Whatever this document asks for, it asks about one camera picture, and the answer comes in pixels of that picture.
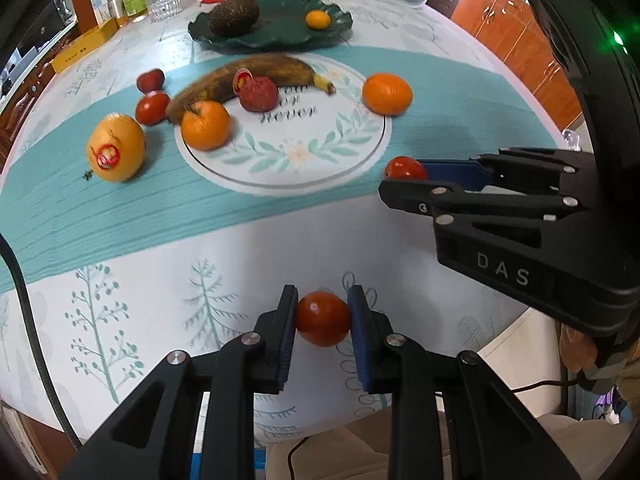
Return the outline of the large orange tangerine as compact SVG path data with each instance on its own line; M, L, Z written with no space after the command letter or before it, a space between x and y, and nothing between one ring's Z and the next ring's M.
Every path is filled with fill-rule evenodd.
M371 112L394 117L408 110L413 93L410 86L399 76L377 73L364 82L361 99Z

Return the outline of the small red cherry tomato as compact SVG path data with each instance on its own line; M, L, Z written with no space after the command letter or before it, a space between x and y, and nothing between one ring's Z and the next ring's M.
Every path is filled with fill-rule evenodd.
M350 331L349 307L332 292L310 292L296 304L295 327L310 344L321 348L335 346Z

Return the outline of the dark red round lychee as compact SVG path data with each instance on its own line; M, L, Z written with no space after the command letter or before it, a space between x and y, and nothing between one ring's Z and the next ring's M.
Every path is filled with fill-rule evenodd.
M252 113L267 113L279 104L276 84L267 76L256 76L245 67L236 71L232 90L239 98L244 110Z

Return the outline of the yellow-orange fruit with sticker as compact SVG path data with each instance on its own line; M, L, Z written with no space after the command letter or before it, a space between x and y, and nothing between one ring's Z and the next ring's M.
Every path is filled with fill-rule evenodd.
M141 126L128 115L104 116L86 145L91 170L102 180L124 182L141 168L145 137Z

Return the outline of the orange tangerine with stem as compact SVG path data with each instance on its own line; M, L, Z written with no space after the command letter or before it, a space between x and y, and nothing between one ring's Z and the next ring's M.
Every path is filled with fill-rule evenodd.
M216 101L198 101L184 112L180 131L189 148L207 152L221 148L230 138L231 116Z

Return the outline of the wooden side cabinet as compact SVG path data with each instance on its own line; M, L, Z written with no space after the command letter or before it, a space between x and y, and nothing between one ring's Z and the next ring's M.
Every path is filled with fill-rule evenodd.
M559 129L580 115L576 93L525 0L459 0L451 19L510 68Z

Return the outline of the small yellow kumquat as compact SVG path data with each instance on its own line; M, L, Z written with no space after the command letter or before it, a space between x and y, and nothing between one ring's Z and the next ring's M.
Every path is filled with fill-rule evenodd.
M305 23L312 30L326 30L330 27L332 20L326 11L317 9L306 14Z

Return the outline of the printed teal white tablecloth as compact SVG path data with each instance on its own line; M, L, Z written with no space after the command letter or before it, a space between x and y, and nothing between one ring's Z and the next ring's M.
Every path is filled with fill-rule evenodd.
M191 39L195 9L124 27L56 76L29 114L1 178L1 232L78 436L169 351L195 356L250 330L287 284L337 296L361 285L395 330L448 354L483 348L523 313L441 266L431 220L386 208L378 184L396 156L559 148L558 128L506 66L432 9L326 1L354 20L335 47L307 56L336 93L287 88L267 115L231 103L233 139L220 151L192 152L165 122L145 133L133 179L82 177L91 131L132 113L137 76L160 68L173 94L227 61ZM363 104L377 73L410 86L404 114Z

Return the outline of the dark green scalloped plate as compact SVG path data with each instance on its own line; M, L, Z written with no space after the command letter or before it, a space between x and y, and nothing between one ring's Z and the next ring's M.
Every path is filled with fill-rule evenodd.
M198 14L188 25L191 38L221 52L267 52L283 50L310 50L335 44L352 30L352 14L338 4L322 0L255 0L259 10L256 21L244 32L233 36L220 36L212 27L212 15L219 6ZM308 26L306 17L312 11L321 11L329 18L325 29Z

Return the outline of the overripe brown banana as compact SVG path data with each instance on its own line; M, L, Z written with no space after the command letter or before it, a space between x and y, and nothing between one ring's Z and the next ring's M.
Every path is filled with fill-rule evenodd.
M329 96L336 92L332 81L299 58L281 53L252 54L215 68L188 84L168 103L166 118L179 125L184 112L194 103L228 102L263 79L269 79L276 87L314 87Z

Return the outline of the dark brown avocado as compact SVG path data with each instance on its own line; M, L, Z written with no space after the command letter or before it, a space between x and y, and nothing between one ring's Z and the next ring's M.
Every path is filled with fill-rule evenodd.
M208 14L209 28L217 36L239 37L253 27L259 13L254 0L222 0Z

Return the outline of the yellow flat box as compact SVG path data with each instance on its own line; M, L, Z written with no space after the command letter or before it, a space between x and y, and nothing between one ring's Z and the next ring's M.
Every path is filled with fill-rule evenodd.
M116 34L117 29L116 20L111 18L101 26L93 27L93 29L74 39L52 60L51 66L54 72L56 74L63 73L66 68L106 44Z

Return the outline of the clear drinking glass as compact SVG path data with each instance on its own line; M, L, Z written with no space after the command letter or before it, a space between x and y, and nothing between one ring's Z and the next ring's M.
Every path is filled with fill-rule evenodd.
M144 0L152 23L166 20L182 11L181 0Z

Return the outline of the white blue small carton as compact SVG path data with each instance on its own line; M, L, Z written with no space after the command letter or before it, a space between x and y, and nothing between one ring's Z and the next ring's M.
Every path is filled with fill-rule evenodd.
M110 8L110 0L90 0L96 24L102 27L113 18Z

